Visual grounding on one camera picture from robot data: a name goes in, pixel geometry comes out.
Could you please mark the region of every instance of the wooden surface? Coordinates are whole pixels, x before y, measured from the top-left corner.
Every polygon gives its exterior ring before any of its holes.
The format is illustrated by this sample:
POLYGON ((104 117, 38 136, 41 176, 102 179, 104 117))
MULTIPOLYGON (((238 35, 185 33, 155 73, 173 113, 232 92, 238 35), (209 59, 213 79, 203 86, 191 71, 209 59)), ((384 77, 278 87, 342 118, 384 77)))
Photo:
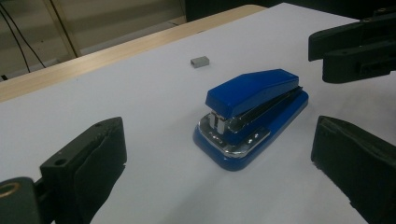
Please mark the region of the wooden surface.
POLYGON ((198 21, 192 21, 178 27, 152 35, 147 35, 127 43, 104 49, 65 63, 42 69, 28 75, 0 82, 0 102, 37 91, 55 83, 80 76, 108 64, 132 57, 150 49, 195 35, 202 31, 238 20, 264 10, 264 7, 247 5, 222 12, 198 21))

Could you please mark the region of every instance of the white table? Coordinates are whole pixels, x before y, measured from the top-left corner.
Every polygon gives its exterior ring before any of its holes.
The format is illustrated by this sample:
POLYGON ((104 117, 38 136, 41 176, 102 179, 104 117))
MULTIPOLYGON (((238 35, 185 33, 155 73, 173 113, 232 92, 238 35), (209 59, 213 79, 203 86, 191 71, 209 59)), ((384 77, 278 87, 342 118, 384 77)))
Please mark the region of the white table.
POLYGON ((0 104, 0 180, 40 177, 50 155, 97 121, 121 116, 128 163, 92 223, 364 223, 310 160, 319 115, 396 145, 394 73, 342 85, 307 60, 314 32, 351 19, 281 4, 0 104), (190 59, 207 56, 198 69, 190 59), (307 108, 253 163, 218 167, 192 141, 206 92, 240 74, 283 68, 307 108))

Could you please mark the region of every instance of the gray eraser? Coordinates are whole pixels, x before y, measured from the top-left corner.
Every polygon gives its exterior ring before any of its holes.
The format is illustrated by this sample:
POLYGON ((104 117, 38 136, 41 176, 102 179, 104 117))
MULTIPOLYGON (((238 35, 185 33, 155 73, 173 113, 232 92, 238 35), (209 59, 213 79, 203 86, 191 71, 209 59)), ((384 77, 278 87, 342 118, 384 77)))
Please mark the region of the gray eraser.
POLYGON ((194 68, 207 66, 207 65, 209 65, 209 59, 206 56, 200 57, 200 58, 196 58, 196 59, 191 59, 191 65, 194 68))

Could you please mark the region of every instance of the blue stapler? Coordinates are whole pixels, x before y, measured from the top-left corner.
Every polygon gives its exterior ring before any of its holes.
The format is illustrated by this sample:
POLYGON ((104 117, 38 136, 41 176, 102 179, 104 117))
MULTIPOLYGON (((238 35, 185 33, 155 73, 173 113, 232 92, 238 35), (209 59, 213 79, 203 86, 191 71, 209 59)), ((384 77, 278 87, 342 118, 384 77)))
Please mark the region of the blue stapler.
POLYGON ((210 90, 211 109, 194 142, 219 166, 237 171, 256 158, 305 108, 299 78, 282 69, 244 74, 210 90))

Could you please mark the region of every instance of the dark background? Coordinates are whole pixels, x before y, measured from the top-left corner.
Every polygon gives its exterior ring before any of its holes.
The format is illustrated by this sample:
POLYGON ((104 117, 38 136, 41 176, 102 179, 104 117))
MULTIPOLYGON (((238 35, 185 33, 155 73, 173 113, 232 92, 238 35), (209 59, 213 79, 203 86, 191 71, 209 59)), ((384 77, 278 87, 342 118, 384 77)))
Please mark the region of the dark background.
POLYGON ((273 7, 282 2, 361 20, 381 7, 396 5, 394 0, 185 0, 187 21, 195 21, 243 5, 273 7))

